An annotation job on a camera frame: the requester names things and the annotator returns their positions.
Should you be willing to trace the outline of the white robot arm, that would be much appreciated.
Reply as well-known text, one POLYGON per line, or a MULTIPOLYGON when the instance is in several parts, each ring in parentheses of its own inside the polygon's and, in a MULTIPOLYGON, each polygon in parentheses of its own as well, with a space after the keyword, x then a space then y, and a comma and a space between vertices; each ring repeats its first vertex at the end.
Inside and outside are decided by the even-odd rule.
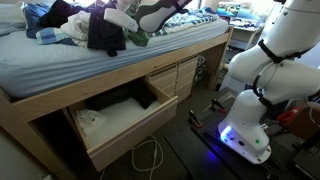
POLYGON ((320 91, 320 70, 298 61, 319 43, 319 21, 320 0, 286 0, 265 38, 229 63, 229 75, 251 88, 238 94, 219 123, 220 140, 252 164, 271 155, 259 124, 267 109, 320 91))

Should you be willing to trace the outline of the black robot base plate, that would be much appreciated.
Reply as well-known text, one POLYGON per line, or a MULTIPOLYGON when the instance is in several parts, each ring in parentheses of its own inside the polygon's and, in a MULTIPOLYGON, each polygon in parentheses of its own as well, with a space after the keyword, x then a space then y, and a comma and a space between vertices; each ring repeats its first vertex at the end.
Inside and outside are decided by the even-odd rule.
POLYGON ((230 143, 245 146, 243 141, 228 137, 230 128, 222 134, 218 132, 218 124, 225 116, 220 111, 210 113, 192 130, 240 180, 320 180, 317 147, 306 148, 301 139, 271 127, 267 130, 272 137, 271 156, 261 164, 253 164, 244 158, 246 151, 237 153, 229 147, 230 143))

